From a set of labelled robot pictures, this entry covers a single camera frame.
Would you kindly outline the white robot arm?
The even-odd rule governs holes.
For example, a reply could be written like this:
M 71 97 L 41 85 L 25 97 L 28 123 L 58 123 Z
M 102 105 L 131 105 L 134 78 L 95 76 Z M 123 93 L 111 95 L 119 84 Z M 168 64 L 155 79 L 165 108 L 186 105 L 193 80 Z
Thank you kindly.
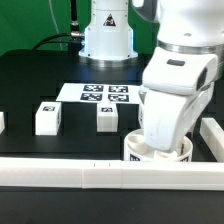
M 224 0 L 131 0 L 159 24 L 157 47 L 142 75 L 145 143 L 174 151 L 212 98 L 224 64 Z M 79 55 L 101 66 L 137 56 L 125 0 L 92 0 Z

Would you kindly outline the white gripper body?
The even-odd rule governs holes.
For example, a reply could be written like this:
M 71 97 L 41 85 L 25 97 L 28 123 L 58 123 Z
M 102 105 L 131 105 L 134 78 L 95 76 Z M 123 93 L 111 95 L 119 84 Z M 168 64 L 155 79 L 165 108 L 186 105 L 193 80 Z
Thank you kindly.
M 172 152 L 210 102 L 218 68 L 215 54 L 181 54 L 156 48 L 142 76 L 146 89 L 145 143 Z

